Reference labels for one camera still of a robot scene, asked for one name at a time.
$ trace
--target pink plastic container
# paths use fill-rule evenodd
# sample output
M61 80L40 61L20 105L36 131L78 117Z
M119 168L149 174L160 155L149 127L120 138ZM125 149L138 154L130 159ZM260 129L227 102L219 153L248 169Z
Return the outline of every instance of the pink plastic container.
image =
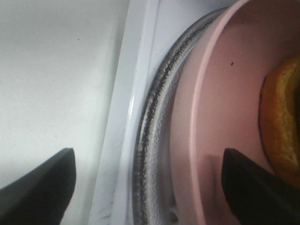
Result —
M182 71L171 123L172 180L183 225L235 225L221 187L225 148L272 171L261 145L264 77L300 52L297 0L240 0L203 34Z

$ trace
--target baked food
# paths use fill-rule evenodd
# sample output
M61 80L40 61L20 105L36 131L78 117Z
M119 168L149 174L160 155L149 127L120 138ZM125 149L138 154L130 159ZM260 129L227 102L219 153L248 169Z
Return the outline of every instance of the baked food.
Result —
M261 90L259 126L262 144L275 173L300 188L300 55L269 73Z

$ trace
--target orange food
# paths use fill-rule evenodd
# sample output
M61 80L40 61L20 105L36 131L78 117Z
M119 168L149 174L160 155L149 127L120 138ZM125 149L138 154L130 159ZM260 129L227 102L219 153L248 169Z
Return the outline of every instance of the orange food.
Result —
M263 147L274 171L286 182L300 188L296 101L299 83L300 55L283 61L266 76L261 90L259 125Z

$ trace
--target pink bowl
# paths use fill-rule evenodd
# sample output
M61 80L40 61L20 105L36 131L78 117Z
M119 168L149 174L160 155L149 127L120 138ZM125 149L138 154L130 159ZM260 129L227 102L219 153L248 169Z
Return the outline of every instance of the pink bowl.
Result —
M171 123L182 224L239 224L221 188L224 149L272 171L258 129L260 89L281 60L299 52L297 0L240 0L203 34L182 71Z

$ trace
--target black plastic tip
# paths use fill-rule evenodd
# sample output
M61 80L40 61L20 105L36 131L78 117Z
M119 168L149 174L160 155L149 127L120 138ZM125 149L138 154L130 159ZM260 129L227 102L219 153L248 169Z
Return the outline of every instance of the black plastic tip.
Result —
M73 149L63 149L0 190L1 225L59 225L76 181Z
M225 149L222 188L242 225L299 225L300 189L235 149Z

